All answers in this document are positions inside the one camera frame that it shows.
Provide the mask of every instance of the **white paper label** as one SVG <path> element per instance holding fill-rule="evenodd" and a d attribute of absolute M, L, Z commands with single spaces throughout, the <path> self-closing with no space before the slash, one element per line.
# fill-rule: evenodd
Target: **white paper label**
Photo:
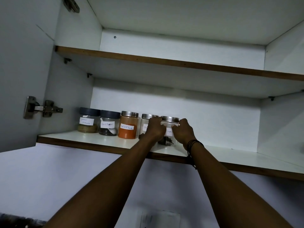
<path fill-rule="evenodd" d="M 172 129 L 167 127 L 166 136 L 173 137 Z"/>
<path fill-rule="evenodd" d="M 113 129 L 113 128 L 115 128 L 115 122 L 101 122 L 100 127 L 107 128 L 107 129 Z"/>
<path fill-rule="evenodd" d="M 121 123 L 120 128 L 125 129 L 125 130 L 134 130 L 134 126 L 126 125 Z"/>
<path fill-rule="evenodd" d="M 142 129 L 143 131 L 147 131 L 147 128 L 148 128 L 148 124 L 144 124 Z"/>
<path fill-rule="evenodd" d="M 93 118 L 83 118 L 83 117 L 81 117 L 79 119 L 79 124 L 82 124 L 82 125 L 92 126 L 93 123 L 94 123 Z"/>

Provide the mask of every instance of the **metal lid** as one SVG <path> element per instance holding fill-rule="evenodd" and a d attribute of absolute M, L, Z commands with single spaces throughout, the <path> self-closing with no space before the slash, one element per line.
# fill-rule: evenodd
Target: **metal lid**
<path fill-rule="evenodd" d="M 100 109 L 91 109 L 86 107 L 80 107 L 79 113 L 82 115 L 100 116 Z"/>
<path fill-rule="evenodd" d="M 154 118 L 154 117 L 158 117 L 158 116 L 154 115 L 154 114 L 142 114 L 141 115 L 142 119 L 150 119 L 150 118 Z"/>
<path fill-rule="evenodd" d="M 120 112 L 115 111 L 108 111 L 108 110 L 101 110 L 100 116 L 102 118 L 113 118 L 113 119 L 119 119 L 120 118 Z"/>
<path fill-rule="evenodd" d="M 179 122 L 179 118 L 168 117 L 168 116 L 162 116 L 162 121 L 164 121 L 164 122 L 178 123 L 178 122 Z"/>
<path fill-rule="evenodd" d="M 130 112 L 130 111 L 121 111 L 122 116 L 127 116 L 127 117 L 135 117 L 138 118 L 138 113 Z"/>

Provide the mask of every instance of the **spice jar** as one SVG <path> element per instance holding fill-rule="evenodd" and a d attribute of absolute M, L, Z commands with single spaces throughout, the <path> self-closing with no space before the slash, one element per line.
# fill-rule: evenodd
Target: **spice jar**
<path fill-rule="evenodd" d="M 139 136 L 138 136 L 139 139 L 141 139 L 142 136 L 146 133 L 147 127 L 148 127 L 148 123 L 149 123 L 149 119 L 150 118 L 154 118 L 154 117 L 158 117 L 158 116 L 157 115 L 153 115 L 153 114 L 142 114 L 141 115 L 140 128 L 139 128 Z"/>
<path fill-rule="evenodd" d="M 176 145 L 177 141 L 174 138 L 173 132 L 172 132 L 172 126 L 178 126 L 179 118 L 174 117 L 167 117 L 162 116 L 162 122 L 161 125 L 165 125 L 167 130 L 165 136 L 158 142 L 158 144 L 165 145 L 165 146 L 174 146 Z"/>
<path fill-rule="evenodd" d="M 78 131 L 82 133 L 97 133 L 100 110 L 80 107 Z"/>
<path fill-rule="evenodd" d="M 119 128 L 120 112 L 101 110 L 98 133 L 105 136 L 116 136 Z"/>
<path fill-rule="evenodd" d="M 121 111 L 118 137 L 135 139 L 138 124 L 138 113 Z"/>

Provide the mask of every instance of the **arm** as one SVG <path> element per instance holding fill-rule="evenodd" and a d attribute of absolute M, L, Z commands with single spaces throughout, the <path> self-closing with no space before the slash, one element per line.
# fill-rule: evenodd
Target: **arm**
<path fill-rule="evenodd" d="M 178 142 L 187 148 L 196 139 L 187 119 L 172 127 Z M 233 175 L 205 147 L 195 143 L 191 156 L 199 172 L 220 227 L 291 228 L 267 202 Z"/>
<path fill-rule="evenodd" d="M 145 136 L 86 184 L 44 228 L 114 227 L 145 157 L 166 132 L 161 119 L 150 119 Z"/>

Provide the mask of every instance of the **human hand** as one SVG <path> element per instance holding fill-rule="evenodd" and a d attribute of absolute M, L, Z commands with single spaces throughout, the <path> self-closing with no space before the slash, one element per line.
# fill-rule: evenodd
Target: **human hand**
<path fill-rule="evenodd" d="M 176 140 L 183 144 L 185 150 L 187 150 L 189 141 L 196 140 L 193 128 L 188 124 L 188 121 L 185 118 L 179 121 L 179 126 L 172 126 L 172 132 Z"/>
<path fill-rule="evenodd" d="M 160 141 L 166 133 L 166 126 L 161 125 L 161 121 L 162 117 L 150 118 L 144 137 L 150 138 L 153 142 Z"/>

